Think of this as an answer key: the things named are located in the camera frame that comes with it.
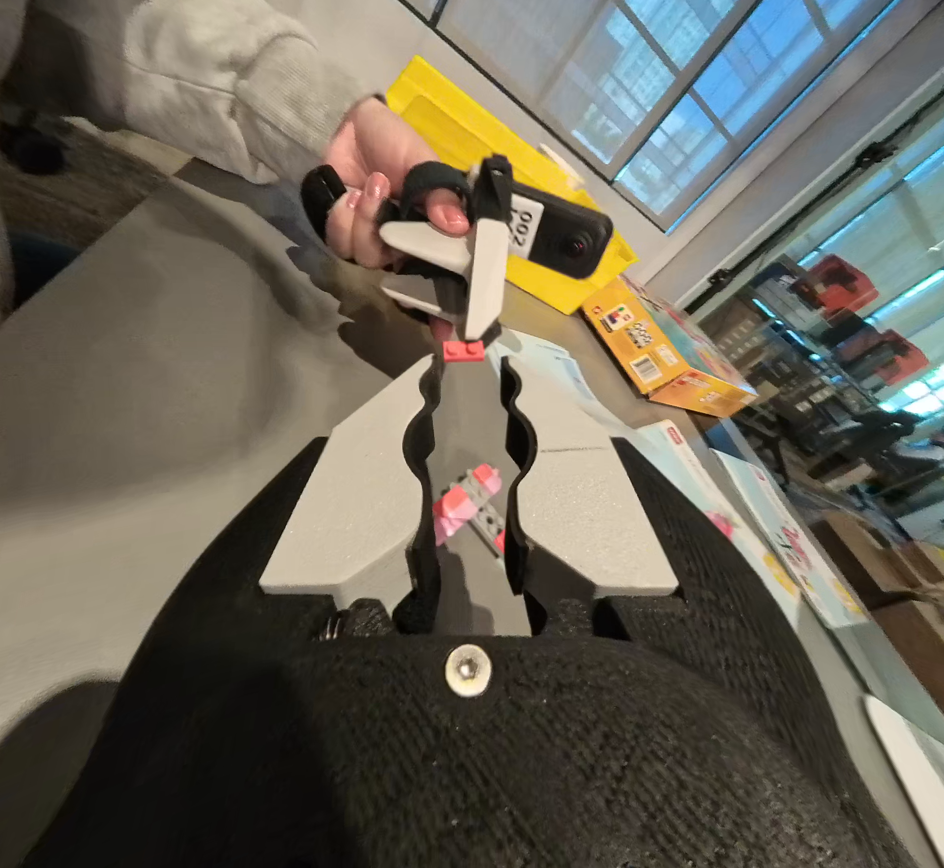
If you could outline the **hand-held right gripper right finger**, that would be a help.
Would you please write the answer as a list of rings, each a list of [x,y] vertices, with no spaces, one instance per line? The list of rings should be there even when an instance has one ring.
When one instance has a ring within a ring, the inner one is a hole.
[[[557,384],[501,359],[507,491],[504,561],[533,636],[633,636],[677,619],[679,581],[609,435]]]

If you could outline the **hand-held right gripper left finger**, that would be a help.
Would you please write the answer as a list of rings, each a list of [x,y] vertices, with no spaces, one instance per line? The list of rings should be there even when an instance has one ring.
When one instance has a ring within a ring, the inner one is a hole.
[[[443,359],[418,360],[334,427],[259,580],[268,594],[376,600],[432,631],[442,589],[428,459]]]

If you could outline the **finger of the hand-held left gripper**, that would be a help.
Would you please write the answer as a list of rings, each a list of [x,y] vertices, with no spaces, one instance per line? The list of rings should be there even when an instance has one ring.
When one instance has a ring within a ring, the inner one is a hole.
[[[508,257],[507,223],[488,217],[480,218],[474,229],[471,271],[467,279],[464,341],[482,340],[500,320]]]
[[[434,339],[464,339],[466,331],[467,284],[459,275],[439,271],[431,279],[438,310],[430,314]]]

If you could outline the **pink grey brick assembly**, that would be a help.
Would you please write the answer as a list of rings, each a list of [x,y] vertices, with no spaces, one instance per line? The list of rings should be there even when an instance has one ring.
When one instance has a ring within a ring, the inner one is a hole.
[[[494,504],[501,488],[501,471],[482,463],[444,490],[432,507],[436,545],[441,547],[469,527],[496,559],[502,559],[492,544],[492,538],[505,530],[504,516]]]

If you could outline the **light blue instruction booklet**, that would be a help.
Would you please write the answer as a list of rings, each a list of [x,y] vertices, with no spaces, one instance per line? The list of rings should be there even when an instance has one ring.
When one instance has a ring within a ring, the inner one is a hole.
[[[628,430],[626,425],[596,399],[578,362],[566,348],[523,331],[504,329],[486,348],[486,358],[495,372],[499,373],[502,358],[506,356],[518,358],[554,382],[585,414],[599,422],[610,436],[625,436]]]

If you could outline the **yellow plastic bin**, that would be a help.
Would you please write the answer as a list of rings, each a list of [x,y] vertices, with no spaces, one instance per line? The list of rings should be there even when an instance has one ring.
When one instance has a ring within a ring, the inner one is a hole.
[[[538,152],[423,57],[409,60],[387,89],[386,99],[444,163],[467,169],[485,156],[502,154],[513,166],[517,182],[599,212],[596,201],[578,187],[575,175],[555,154]],[[638,260],[626,239],[614,232],[590,277],[565,277],[526,261],[515,251],[510,252],[506,276],[529,295],[571,315]]]

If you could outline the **person's left forearm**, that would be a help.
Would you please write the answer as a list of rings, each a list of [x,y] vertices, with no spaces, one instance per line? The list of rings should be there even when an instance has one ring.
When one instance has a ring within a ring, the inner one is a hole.
[[[265,0],[2,0],[2,92],[252,182],[300,181],[358,83]]]

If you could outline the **person's left hand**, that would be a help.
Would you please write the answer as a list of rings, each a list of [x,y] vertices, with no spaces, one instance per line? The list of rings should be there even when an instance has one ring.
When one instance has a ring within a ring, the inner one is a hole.
[[[386,201],[400,201],[407,174],[436,162],[431,146],[377,98],[355,105],[334,135],[324,162],[346,187],[325,221],[325,241],[339,257],[366,269],[394,269],[403,255],[380,235]]]

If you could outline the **instruction booklet with pink bird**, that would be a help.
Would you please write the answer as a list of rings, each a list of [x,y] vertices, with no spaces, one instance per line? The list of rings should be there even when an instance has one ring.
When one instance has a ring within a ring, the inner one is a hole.
[[[714,483],[678,426],[657,421],[635,429],[631,441],[734,544],[796,630],[801,603],[797,584]]]

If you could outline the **orange brick set box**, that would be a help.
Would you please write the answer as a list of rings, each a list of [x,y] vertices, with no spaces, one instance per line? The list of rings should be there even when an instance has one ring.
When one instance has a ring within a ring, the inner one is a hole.
[[[728,419],[758,398],[698,324],[627,277],[597,290],[581,313],[623,374],[651,402]]]

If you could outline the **instruction booklet with flamingo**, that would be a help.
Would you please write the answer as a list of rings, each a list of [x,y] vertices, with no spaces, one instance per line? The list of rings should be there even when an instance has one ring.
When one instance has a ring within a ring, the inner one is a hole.
[[[725,451],[715,449],[714,454],[773,555],[825,625],[831,629],[866,625],[867,611],[787,509],[770,477]]]

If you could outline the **red 3D printer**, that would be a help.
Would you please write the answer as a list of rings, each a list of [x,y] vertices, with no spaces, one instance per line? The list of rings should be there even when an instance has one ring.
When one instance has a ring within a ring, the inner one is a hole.
[[[930,367],[924,351],[901,333],[869,324],[851,338],[848,351],[845,369],[861,384],[876,377],[890,387]]]
[[[867,274],[846,259],[828,253],[810,267],[801,267],[793,289],[823,319],[861,311],[879,291]]]

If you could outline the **cardboard box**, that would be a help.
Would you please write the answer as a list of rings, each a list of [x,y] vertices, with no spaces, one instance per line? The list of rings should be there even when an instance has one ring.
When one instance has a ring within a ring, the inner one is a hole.
[[[930,544],[893,542],[864,518],[823,510],[812,532],[867,612],[910,663],[943,663],[942,557]]]

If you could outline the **black stand pole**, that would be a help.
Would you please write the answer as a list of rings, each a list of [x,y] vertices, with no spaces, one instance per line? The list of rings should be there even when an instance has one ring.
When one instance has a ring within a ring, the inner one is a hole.
[[[749,266],[772,251],[782,240],[788,240],[810,214],[819,212],[825,204],[839,197],[851,184],[895,156],[903,148],[904,141],[914,133],[917,127],[939,110],[942,100],[943,91],[939,90],[886,136],[867,143],[838,176],[785,218],[776,230],[748,251],[736,264],[710,274],[705,280],[706,288],[699,295],[689,298],[683,308],[684,312],[688,316],[693,316],[721,292],[731,287],[735,279]]]

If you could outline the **window with grey frame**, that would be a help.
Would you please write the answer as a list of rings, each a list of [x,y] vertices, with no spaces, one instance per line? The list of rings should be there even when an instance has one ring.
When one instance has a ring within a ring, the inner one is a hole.
[[[672,229],[904,0],[399,0]]]

